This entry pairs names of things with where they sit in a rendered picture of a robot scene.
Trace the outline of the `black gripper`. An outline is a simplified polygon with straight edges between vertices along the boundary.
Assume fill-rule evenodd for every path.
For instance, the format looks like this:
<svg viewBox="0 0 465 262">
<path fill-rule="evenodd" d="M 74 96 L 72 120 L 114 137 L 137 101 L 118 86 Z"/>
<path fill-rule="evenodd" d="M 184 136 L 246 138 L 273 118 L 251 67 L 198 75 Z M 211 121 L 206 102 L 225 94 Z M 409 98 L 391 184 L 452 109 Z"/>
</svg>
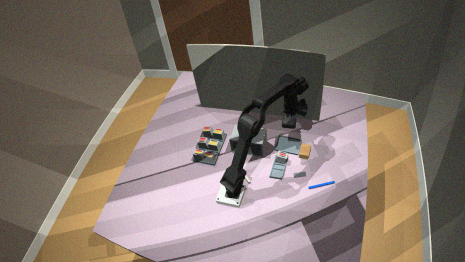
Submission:
<svg viewBox="0 0 465 262">
<path fill-rule="evenodd" d="M 289 129 L 295 129 L 296 128 L 296 121 L 297 118 L 295 118 L 295 115 L 293 115 L 294 112 L 294 107 L 297 107 L 297 102 L 298 98 L 296 99 L 297 101 L 295 103 L 287 103 L 284 100 L 284 113 L 286 113 L 286 117 L 282 118 L 282 127 L 283 128 L 289 128 Z"/>
</svg>

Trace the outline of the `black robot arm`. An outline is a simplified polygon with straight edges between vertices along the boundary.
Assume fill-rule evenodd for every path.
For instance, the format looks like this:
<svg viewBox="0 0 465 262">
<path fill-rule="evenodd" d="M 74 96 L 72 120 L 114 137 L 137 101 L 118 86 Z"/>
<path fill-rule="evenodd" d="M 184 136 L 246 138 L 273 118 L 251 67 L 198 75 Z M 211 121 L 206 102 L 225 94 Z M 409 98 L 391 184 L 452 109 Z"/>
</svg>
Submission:
<svg viewBox="0 0 465 262">
<path fill-rule="evenodd" d="M 244 164 L 249 152 L 252 139 L 259 134 L 263 123 L 265 122 L 266 110 L 270 104 L 275 102 L 281 96 L 284 101 L 293 104 L 297 101 L 297 95 L 301 95 L 309 85 L 304 77 L 300 79 L 286 73 L 280 79 L 279 83 L 268 89 L 260 96 L 256 96 L 250 105 L 245 107 L 238 119 L 237 130 L 239 134 L 235 153 L 231 166 L 229 166 L 220 180 L 225 187 L 226 198 L 239 199 L 243 181 L 247 171 Z M 254 108 L 259 109 L 259 120 L 249 114 Z M 308 105 L 305 99 L 301 99 L 294 107 L 293 115 L 305 117 L 308 111 Z"/>
</svg>

